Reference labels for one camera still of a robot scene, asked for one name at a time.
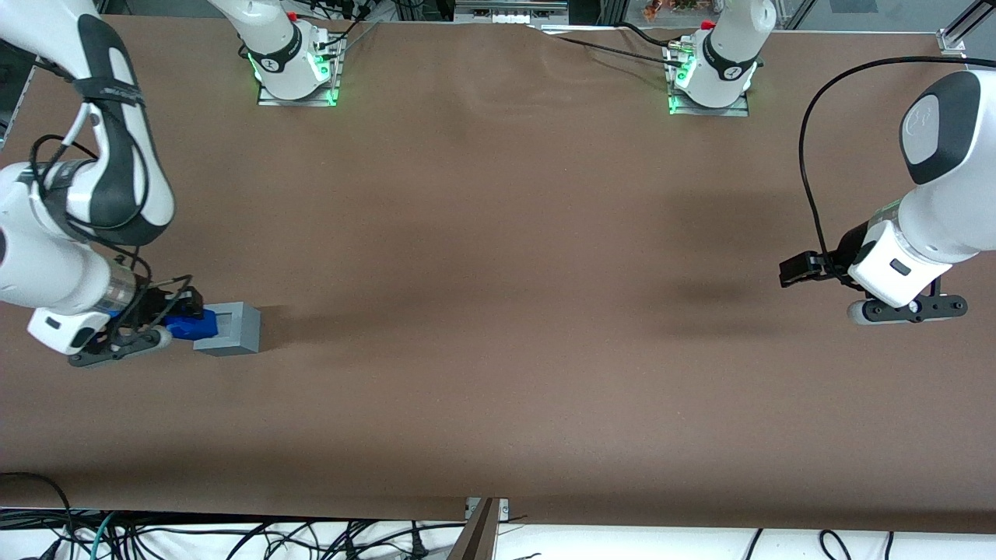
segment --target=brown table surface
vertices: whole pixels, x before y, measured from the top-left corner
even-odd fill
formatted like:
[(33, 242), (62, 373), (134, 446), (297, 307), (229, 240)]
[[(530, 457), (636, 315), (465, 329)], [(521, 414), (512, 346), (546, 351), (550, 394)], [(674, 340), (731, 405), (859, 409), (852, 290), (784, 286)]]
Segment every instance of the brown table surface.
[[(111, 21), (178, 204), (142, 254), (260, 307), (266, 351), (77, 371), (4, 306), (3, 469), (107, 509), (453, 518), (502, 495), (535, 522), (996, 531), (992, 257), (948, 275), (971, 311), (942, 324), (860, 328), (857, 293), (778, 285), (816, 248), (806, 103), (931, 36), (776, 34), (751, 117), (710, 119), (669, 116), (653, 63), (513, 25), (380, 25), (338, 107), (260, 108), (224, 20)], [(899, 120), (950, 70), (868, 72), (817, 110), (833, 243), (910, 189)], [(77, 106), (38, 76), (0, 162)]]

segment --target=white floor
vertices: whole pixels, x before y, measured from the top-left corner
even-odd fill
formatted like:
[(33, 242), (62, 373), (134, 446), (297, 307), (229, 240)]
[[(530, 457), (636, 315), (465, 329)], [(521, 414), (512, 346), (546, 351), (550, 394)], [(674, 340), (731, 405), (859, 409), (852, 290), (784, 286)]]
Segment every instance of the white floor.
[[(298, 524), (278, 526), (291, 531)], [(184, 529), (220, 528), (220, 525), (186, 525)], [(224, 528), (248, 530), (251, 524), (226, 525)], [(379, 523), (363, 533), (357, 543), (370, 542), (396, 531), (410, 527), (407, 521)], [(319, 540), (329, 543), (345, 528), (345, 523), (316, 525)], [(422, 532), (422, 541), (429, 550), (444, 549), (451, 545), (459, 529), (437, 529)], [(561, 525), (503, 525), (498, 537), (495, 560), (521, 560), (539, 553), (537, 560), (742, 560), (753, 535), (752, 529), (694, 529), (646, 527), (586, 527)], [(753, 560), (820, 560), (825, 558), (820, 550), (818, 531), (768, 529), (761, 536)], [(882, 558), (885, 533), (841, 531), (853, 560), (878, 560)], [(239, 536), (175, 535), (151, 533), (142, 538), (165, 560), (223, 560), (239, 540)], [(295, 535), (306, 542), (314, 542), (307, 531)], [(54, 535), (48, 530), (0, 531), (0, 560), (21, 560), (41, 555), (52, 542)], [(394, 541), (407, 550), (410, 539)], [(256, 537), (233, 557), (233, 560), (259, 559), (266, 550), (266, 539)], [(830, 550), (839, 560), (844, 554), (833, 544)], [(63, 545), (57, 560), (68, 558), (68, 546)], [(394, 560), (404, 558), (390, 547), (371, 549), (364, 559)], [(86, 560), (82, 550), (77, 558)], [(303, 547), (289, 546), (273, 556), (274, 560), (306, 560), (309, 552)], [(957, 558), (959, 560), (991, 560), (996, 558), (996, 536), (951, 535), (927, 533), (898, 533), (892, 546), (893, 560), (934, 560)]]

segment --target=black wire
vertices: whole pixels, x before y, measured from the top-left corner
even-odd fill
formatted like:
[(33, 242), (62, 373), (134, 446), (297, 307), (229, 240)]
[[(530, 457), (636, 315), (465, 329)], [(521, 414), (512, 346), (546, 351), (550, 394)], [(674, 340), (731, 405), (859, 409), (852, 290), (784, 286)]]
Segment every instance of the black wire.
[(834, 537), (835, 540), (837, 540), (837, 544), (840, 545), (841, 550), (844, 551), (845, 558), (847, 558), (847, 560), (851, 560), (851, 551), (848, 550), (847, 546), (844, 546), (844, 541), (841, 540), (840, 535), (838, 535), (834, 531), (831, 531), (830, 529), (824, 529), (820, 531), (820, 549), (823, 550), (823, 553), (827, 556), (827, 558), (829, 558), (830, 560), (840, 560), (839, 558), (831, 554), (829, 550), (827, 550), (827, 542), (825, 540), (827, 538), (827, 535), (830, 535)]
[(235, 547), (232, 548), (232, 550), (228, 553), (228, 556), (225, 557), (225, 560), (232, 560), (232, 557), (235, 556), (235, 553), (238, 552), (240, 548), (245, 546), (245, 544), (249, 542), (250, 539), (262, 533), (264, 530), (266, 530), (267, 527), (269, 527), (272, 524), (273, 523), (261, 523), (257, 525), (256, 528), (252, 529), (251, 531), (243, 535), (242, 538), (239, 539), (239, 542), (235, 543)]
[(656, 63), (662, 64), (664, 66), (674, 66), (674, 67), (681, 66), (681, 63), (679, 63), (677, 61), (669, 61), (669, 60), (664, 60), (664, 59), (658, 59), (658, 58), (655, 58), (655, 57), (649, 57), (647, 55), (640, 55), (640, 54), (637, 54), (637, 53), (631, 53), (629, 51), (621, 51), (619, 49), (613, 49), (612, 47), (606, 47), (605, 45), (596, 45), (595, 43), (589, 43), (587, 41), (579, 41), (577, 39), (571, 39), (570, 37), (561, 37), (560, 35), (557, 35), (556, 37), (558, 39), (560, 39), (561, 41), (567, 41), (568, 43), (574, 43), (575, 45), (582, 45), (582, 46), (585, 46), (585, 47), (591, 47), (593, 49), (599, 49), (601, 51), (606, 51), (608, 53), (615, 53), (617, 55), (623, 55), (625, 57), (633, 57), (635, 59), (641, 59), (641, 60), (647, 60), (647, 61), (651, 61), (651, 62), (656, 62)]
[(353, 23), (350, 24), (350, 27), (346, 28), (346, 31), (340, 34), (339, 37), (336, 37), (335, 39), (329, 41), (328, 43), (319, 43), (318, 48), (324, 49), (326, 47), (331, 47), (332, 45), (339, 43), (343, 39), (346, 39), (346, 37), (350, 35), (350, 32), (353, 31), (353, 28), (356, 27), (361, 21), (363, 21), (362, 18), (357, 18), (353, 20)]
[(647, 43), (649, 43), (651, 45), (656, 45), (658, 47), (666, 47), (668, 45), (668, 43), (670, 43), (671, 41), (677, 41), (678, 39), (681, 39), (680, 35), (678, 35), (674, 39), (668, 39), (667, 41), (660, 41), (660, 40), (654, 39), (653, 37), (650, 37), (646, 33), (643, 33), (642, 29), (636, 27), (634, 24), (632, 24), (632, 23), (630, 23), (628, 21), (620, 21), (618, 23), (613, 24), (613, 27), (625, 27), (625, 28), (633, 31), (637, 35), (639, 35), (639, 37), (641, 39), (643, 39), (644, 41), (646, 41)]
[(885, 537), (885, 554), (882, 555), (883, 560), (889, 560), (892, 555), (892, 539), (895, 538), (895, 531), (889, 531), (888, 536)]
[(841, 80), (871, 68), (888, 66), (892, 64), (909, 63), (959, 64), (996, 68), (996, 61), (975, 58), (952, 59), (944, 57), (893, 57), (864, 63), (837, 74), (832, 80), (820, 88), (820, 90), (813, 96), (813, 100), (810, 101), (809, 106), (806, 108), (806, 113), (803, 115), (803, 123), (799, 129), (799, 174), (802, 177), (803, 188), (806, 190), (806, 198), (809, 200), (810, 210), (813, 213), (813, 224), (816, 226), (816, 236), (820, 241), (820, 251), (823, 253), (823, 259), (827, 270), (830, 271), (832, 276), (837, 278), (846, 286), (856, 287), (857, 285), (854, 282), (850, 282), (844, 278), (841, 272), (837, 269), (837, 265), (835, 265), (831, 259), (830, 251), (827, 249), (827, 240), (823, 233), (823, 225), (820, 223), (820, 211), (817, 209), (816, 200), (813, 197), (813, 190), (810, 188), (809, 176), (806, 173), (806, 130), (809, 126), (810, 116), (813, 114), (813, 108), (816, 107), (816, 103), (820, 100), (823, 94), (827, 92), (827, 90), (832, 88)]
[(63, 491), (62, 486), (60, 486), (59, 484), (56, 483), (55, 480), (49, 478), (48, 476), (45, 476), (44, 474), (38, 474), (36, 472), (28, 472), (25, 470), (0, 472), (0, 478), (28, 478), (30, 480), (37, 480), (48, 484), (50, 487), (52, 487), (53, 490), (56, 491), (57, 494), (59, 494), (59, 501), (62, 502), (63, 508), (66, 510), (66, 531), (67, 533), (69, 533), (71, 539), (70, 548), (69, 548), (69, 557), (75, 558), (74, 553), (75, 553), (76, 543), (74, 542), (74, 540), (76, 538), (76, 529), (73, 527), (73, 508), (72, 506), (70, 506), (69, 497), (66, 496), (66, 492)]
[(754, 556), (754, 547), (757, 546), (757, 540), (761, 538), (761, 532), (763, 531), (763, 527), (754, 531), (754, 537), (750, 539), (750, 545), (747, 546), (747, 554), (744, 556), (744, 560), (750, 560)]
[(397, 537), (402, 537), (404, 535), (410, 535), (410, 534), (412, 534), (415, 531), (419, 531), (420, 532), (420, 531), (431, 531), (432, 529), (452, 529), (452, 528), (455, 528), (455, 527), (463, 527), (464, 525), (465, 525), (465, 523), (439, 523), (439, 524), (436, 524), (436, 525), (423, 525), (423, 526), (418, 527), (416, 529), (407, 529), (407, 530), (404, 530), (404, 531), (399, 531), (399, 532), (396, 532), (394, 534), (382, 537), (382, 538), (380, 538), (380, 539), (378, 539), (378, 540), (376, 540), (374, 542), (361, 545), (360, 547), (358, 547), (356, 549), (356, 552), (354, 554), (355, 554), (355, 556), (360, 556), (361, 554), (363, 554), (364, 552), (367, 552), (368, 550), (370, 550), (372, 548), (375, 548), (377, 546), (381, 546), (382, 544), (385, 544), (387, 541), (394, 540)]

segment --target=gray square block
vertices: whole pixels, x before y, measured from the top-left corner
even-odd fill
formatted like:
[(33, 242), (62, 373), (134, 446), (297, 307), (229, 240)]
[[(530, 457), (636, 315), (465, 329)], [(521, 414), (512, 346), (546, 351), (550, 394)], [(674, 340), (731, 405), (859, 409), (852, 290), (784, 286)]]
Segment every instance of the gray square block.
[(205, 305), (218, 318), (218, 334), (194, 341), (193, 349), (211, 356), (259, 354), (260, 313), (243, 301)]

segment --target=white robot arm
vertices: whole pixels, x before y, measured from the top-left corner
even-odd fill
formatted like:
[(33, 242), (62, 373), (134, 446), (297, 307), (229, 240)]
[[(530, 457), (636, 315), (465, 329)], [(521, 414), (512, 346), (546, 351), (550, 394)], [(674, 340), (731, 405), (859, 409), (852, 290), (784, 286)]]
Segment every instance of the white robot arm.
[[(996, 187), (989, 175), (996, 72), (960, 71), (934, 83), (906, 112), (899, 139), (917, 187), (849, 231), (829, 253), (842, 281), (870, 295), (849, 310), (859, 324), (964, 315), (963, 298), (936, 289), (921, 293), (936, 288), (952, 265), (996, 249)], [(783, 262), (783, 287), (833, 278), (823, 260), (807, 251)]]
[(121, 38), (88, 0), (0, 0), (0, 38), (58, 65), (83, 97), (59, 154), (89, 122), (100, 156), (0, 170), (0, 300), (36, 308), (28, 330), (75, 354), (135, 294), (91, 241), (142, 246), (173, 216)]
[(274, 97), (298, 100), (330, 79), (327, 30), (304, 20), (292, 22), (279, 0), (208, 2), (235, 27), (256, 78)]
[(715, 28), (692, 34), (694, 58), (675, 84), (703, 107), (733, 105), (750, 87), (757, 56), (777, 20), (771, 0), (727, 0)]

